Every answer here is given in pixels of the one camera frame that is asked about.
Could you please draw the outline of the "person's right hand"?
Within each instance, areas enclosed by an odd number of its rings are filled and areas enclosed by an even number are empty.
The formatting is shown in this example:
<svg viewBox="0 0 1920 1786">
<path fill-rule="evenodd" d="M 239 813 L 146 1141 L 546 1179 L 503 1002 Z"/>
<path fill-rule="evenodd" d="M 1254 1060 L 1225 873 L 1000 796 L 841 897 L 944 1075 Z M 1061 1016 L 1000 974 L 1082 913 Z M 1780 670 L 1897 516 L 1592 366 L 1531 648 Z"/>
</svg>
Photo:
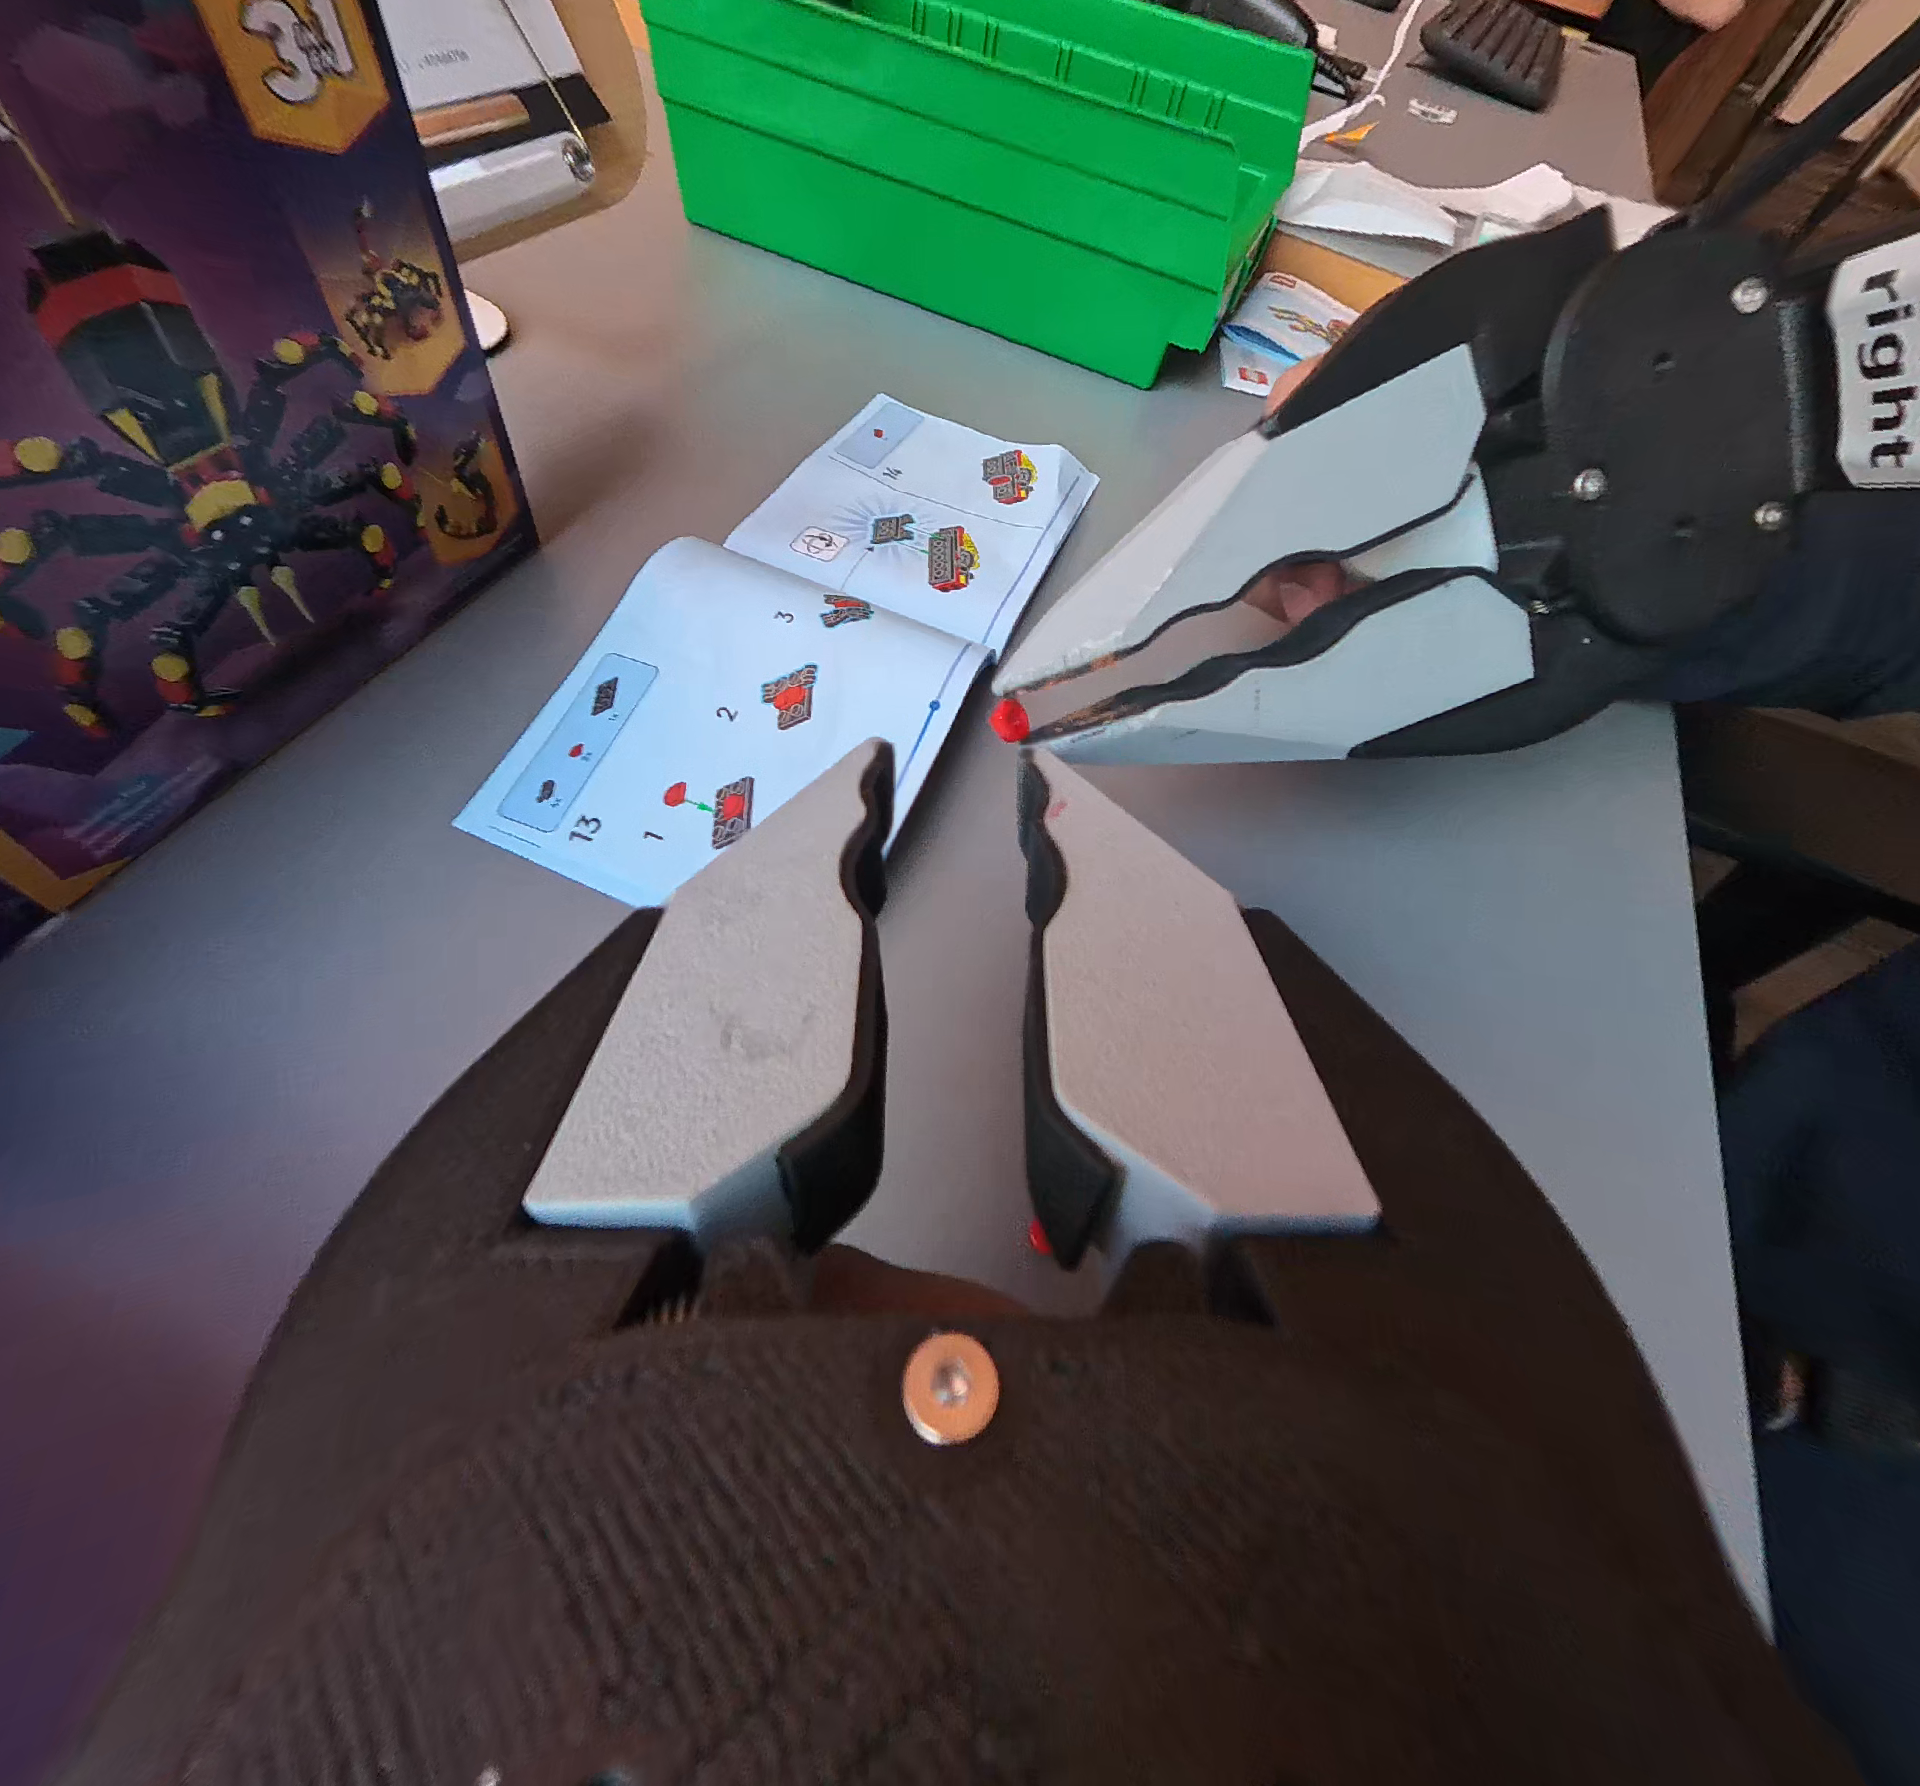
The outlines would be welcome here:
<svg viewBox="0 0 1920 1786">
<path fill-rule="evenodd" d="M 1245 586 L 1241 603 L 1292 627 L 1335 599 L 1344 599 L 1355 586 L 1355 577 L 1335 560 L 1292 562 L 1261 572 Z"/>
</svg>

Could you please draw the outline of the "wooden sign stand with paper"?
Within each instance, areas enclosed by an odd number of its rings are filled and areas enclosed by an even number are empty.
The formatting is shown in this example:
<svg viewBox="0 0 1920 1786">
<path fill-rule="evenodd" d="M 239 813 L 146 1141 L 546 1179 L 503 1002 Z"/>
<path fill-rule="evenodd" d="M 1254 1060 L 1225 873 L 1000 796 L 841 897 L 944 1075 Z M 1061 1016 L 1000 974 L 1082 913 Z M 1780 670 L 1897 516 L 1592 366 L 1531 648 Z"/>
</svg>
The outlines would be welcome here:
<svg viewBox="0 0 1920 1786">
<path fill-rule="evenodd" d="M 414 120 L 444 238 L 481 260 L 610 211 L 641 180 L 648 117 L 618 0 L 239 0 L 262 50 L 239 79 L 271 135 L 350 139 L 387 36 L 394 93 Z"/>
</svg>

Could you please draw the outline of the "person's right forearm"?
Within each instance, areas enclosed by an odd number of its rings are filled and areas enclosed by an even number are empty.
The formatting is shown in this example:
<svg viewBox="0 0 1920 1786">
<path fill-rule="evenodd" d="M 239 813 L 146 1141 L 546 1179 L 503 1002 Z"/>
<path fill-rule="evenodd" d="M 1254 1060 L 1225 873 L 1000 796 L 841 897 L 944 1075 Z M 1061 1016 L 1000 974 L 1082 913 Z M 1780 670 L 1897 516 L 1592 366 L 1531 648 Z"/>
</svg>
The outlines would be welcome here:
<svg viewBox="0 0 1920 1786">
<path fill-rule="evenodd" d="M 1637 700 L 1863 720 L 1918 712 L 1918 492 L 1817 494 L 1763 589 L 1637 684 Z"/>
</svg>

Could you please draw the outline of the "black keyboard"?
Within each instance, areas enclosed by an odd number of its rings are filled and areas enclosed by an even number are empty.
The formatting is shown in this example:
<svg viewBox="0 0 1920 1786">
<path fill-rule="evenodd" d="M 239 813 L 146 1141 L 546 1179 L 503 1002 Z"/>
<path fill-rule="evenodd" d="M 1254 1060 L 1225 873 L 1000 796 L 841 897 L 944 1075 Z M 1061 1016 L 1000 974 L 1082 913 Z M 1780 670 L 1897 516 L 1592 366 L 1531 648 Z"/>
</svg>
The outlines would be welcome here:
<svg viewBox="0 0 1920 1786">
<path fill-rule="evenodd" d="M 1544 111 L 1561 93 L 1564 30 L 1521 0 L 1449 0 L 1420 39 L 1434 73 L 1481 97 Z"/>
</svg>

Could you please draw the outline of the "small lego leaflet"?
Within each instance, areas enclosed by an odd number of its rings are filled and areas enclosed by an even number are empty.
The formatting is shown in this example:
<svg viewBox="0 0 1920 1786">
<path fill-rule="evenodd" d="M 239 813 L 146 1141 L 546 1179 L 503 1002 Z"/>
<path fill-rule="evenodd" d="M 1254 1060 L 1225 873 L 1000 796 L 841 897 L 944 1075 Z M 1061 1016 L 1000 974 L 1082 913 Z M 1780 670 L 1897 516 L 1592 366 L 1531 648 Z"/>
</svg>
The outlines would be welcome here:
<svg viewBox="0 0 1920 1786">
<path fill-rule="evenodd" d="M 1322 359 L 1357 312 L 1284 271 L 1260 274 L 1216 332 L 1218 381 L 1230 394 L 1270 397 L 1294 366 Z"/>
</svg>

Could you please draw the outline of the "brown cardboard sheet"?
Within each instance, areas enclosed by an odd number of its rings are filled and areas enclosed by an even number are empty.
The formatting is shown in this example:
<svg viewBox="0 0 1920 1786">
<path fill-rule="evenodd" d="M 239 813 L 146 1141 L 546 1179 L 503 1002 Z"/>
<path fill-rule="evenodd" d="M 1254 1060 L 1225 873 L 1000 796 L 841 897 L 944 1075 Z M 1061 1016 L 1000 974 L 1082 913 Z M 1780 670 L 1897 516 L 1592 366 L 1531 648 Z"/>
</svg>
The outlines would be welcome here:
<svg viewBox="0 0 1920 1786">
<path fill-rule="evenodd" d="M 1313 286 L 1357 313 L 1372 309 L 1408 282 L 1403 274 L 1287 231 L 1278 231 L 1267 240 L 1261 271 L 1282 274 L 1299 285 Z"/>
</svg>

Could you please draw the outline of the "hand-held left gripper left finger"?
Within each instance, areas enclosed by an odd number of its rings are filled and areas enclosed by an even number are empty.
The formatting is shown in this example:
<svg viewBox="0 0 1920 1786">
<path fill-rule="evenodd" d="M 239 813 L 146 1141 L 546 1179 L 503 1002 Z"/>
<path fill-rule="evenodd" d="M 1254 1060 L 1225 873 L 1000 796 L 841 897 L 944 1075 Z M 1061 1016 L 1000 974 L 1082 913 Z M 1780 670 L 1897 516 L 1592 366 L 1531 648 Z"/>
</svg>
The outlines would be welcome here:
<svg viewBox="0 0 1920 1786">
<path fill-rule="evenodd" d="M 524 1193 L 534 1222 L 815 1254 L 864 1210 L 894 792 L 894 748 L 859 743 L 676 892 Z"/>
</svg>

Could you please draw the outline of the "black tripod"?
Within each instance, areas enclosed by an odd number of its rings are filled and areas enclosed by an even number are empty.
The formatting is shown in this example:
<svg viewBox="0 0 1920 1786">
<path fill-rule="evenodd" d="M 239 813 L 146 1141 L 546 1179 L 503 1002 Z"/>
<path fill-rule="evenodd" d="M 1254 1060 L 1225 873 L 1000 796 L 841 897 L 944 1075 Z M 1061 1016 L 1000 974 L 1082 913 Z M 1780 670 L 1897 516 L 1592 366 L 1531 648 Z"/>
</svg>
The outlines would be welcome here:
<svg viewBox="0 0 1920 1786">
<path fill-rule="evenodd" d="M 1896 159 L 1917 154 L 1918 71 L 1891 79 L 1870 104 L 1859 101 L 1868 135 L 1853 140 L 1836 105 L 1859 93 L 1859 73 L 1788 131 L 1757 136 L 1719 183 L 1703 194 L 1687 222 L 1760 232 L 1787 255 L 1838 257 L 1917 231 L 1917 188 L 1894 182 Z"/>
</svg>

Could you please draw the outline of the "green plastic bin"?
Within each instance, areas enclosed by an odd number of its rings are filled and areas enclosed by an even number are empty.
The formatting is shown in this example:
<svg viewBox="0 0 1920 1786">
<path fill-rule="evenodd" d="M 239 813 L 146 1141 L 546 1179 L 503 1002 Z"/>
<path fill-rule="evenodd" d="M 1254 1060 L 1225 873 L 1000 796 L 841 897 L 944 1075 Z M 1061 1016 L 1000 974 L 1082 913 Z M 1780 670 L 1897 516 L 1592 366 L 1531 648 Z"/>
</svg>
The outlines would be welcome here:
<svg viewBox="0 0 1920 1786">
<path fill-rule="evenodd" d="M 1200 353 L 1316 73 L 1145 0 L 639 0 L 689 222 L 1137 390 Z"/>
</svg>

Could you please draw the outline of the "lego instruction booklet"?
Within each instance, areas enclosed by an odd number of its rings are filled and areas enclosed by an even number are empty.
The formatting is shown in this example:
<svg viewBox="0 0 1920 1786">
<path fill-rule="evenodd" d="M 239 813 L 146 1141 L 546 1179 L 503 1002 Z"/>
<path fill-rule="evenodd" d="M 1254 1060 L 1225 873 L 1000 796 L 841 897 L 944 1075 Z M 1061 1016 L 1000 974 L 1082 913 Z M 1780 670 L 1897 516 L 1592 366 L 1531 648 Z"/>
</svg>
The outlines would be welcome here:
<svg viewBox="0 0 1920 1786">
<path fill-rule="evenodd" d="M 1098 489 L 878 396 L 722 543 L 641 568 L 454 825 L 650 910 L 869 739 L 902 823 Z"/>
</svg>

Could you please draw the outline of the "white loose papers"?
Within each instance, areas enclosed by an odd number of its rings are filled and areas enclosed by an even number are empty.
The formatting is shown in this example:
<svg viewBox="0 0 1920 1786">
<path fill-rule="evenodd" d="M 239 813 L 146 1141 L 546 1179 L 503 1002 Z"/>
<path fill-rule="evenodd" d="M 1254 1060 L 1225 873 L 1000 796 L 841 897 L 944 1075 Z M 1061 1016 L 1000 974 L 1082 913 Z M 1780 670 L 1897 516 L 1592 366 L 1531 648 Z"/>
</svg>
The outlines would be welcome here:
<svg viewBox="0 0 1920 1786">
<path fill-rule="evenodd" d="M 1367 162 L 1303 162 L 1278 204 L 1278 220 L 1301 231 L 1458 249 L 1479 227 L 1525 232 L 1581 211 L 1581 190 L 1556 168 L 1529 168 L 1485 188 L 1420 188 Z"/>
</svg>

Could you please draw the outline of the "purple lego set box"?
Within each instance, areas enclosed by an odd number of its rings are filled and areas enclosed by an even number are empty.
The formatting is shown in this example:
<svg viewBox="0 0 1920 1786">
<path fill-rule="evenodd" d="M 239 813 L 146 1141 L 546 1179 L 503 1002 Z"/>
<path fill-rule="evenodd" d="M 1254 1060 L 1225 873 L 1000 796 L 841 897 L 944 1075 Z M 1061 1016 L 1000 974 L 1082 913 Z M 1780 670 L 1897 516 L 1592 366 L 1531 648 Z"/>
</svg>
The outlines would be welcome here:
<svg viewBox="0 0 1920 1786">
<path fill-rule="evenodd" d="M 377 0 L 3 0 L 3 948 L 535 549 Z"/>
</svg>

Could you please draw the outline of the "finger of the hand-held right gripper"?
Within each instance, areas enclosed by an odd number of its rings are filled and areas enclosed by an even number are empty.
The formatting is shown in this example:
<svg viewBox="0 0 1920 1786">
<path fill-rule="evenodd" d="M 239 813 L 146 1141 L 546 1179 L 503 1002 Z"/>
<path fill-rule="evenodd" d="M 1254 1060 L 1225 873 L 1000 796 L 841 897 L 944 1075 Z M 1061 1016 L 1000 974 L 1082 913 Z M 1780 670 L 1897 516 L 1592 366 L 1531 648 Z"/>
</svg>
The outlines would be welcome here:
<svg viewBox="0 0 1920 1786">
<path fill-rule="evenodd" d="M 1082 680 L 1281 567 L 1348 560 L 1464 501 L 1486 425 L 1473 349 L 1453 345 L 1332 411 L 1209 455 L 1002 659 L 1000 695 Z"/>
<path fill-rule="evenodd" d="M 1403 572 L 1267 647 L 1031 720 L 1028 746 L 1076 766 L 1337 761 L 1531 675 L 1529 609 L 1486 572 Z"/>
</svg>

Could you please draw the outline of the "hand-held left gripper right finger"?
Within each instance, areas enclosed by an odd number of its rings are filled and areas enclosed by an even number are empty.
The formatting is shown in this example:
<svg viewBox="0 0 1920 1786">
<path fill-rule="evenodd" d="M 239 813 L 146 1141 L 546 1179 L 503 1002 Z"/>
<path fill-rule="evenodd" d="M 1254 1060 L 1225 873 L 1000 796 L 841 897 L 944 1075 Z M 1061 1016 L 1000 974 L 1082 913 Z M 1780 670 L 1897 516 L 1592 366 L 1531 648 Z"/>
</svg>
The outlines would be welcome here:
<svg viewBox="0 0 1920 1786">
<path fill-rule="evenodd" d="M 1378 1228 L 1237 900 L 1051 754 L 1021 755 L 1020 809 L 1025 1179 L 1051 1260 Z"/>
</svg>

